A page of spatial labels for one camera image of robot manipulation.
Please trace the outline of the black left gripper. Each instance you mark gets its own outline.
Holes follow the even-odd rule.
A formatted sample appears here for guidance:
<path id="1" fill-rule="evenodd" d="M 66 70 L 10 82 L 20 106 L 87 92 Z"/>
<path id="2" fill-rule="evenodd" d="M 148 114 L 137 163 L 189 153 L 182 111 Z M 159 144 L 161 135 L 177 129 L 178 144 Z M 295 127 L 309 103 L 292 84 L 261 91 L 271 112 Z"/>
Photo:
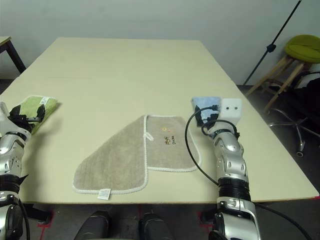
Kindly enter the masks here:
<path id="1" fill-rule="evenodd" d="M 46 114 L 46 108 L 44 104 L 41 104 L 37 109 L 36 117 L 27 117 L 20 113 L 21 105 L 17 105 L 11 109 L 9 112 L 9 119 L 16 124 L 18 127 L 23 129 L 33 129 L 35 123 L 39 123 L 40 119 L 44 119 Z"/>

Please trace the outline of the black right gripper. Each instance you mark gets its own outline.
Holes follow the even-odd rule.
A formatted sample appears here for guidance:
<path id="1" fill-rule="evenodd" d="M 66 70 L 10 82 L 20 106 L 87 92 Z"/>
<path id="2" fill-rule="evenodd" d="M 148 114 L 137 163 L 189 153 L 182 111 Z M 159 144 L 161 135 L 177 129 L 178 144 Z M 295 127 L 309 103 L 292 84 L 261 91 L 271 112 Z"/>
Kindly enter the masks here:
<path id="1" fill-rule="evenodd" d="M 194 113 L 195 113 L 194 117 L 196 119 L 196 126 L 198 128 L 204 127 L 204 128 L 210 129 L 213 126 L 213 123 L 218 119 L 217 113 L 211 114 L 209 119 L 202 119 L 201 108 L 198 107 L 197 105 L 195 105 Z"/>

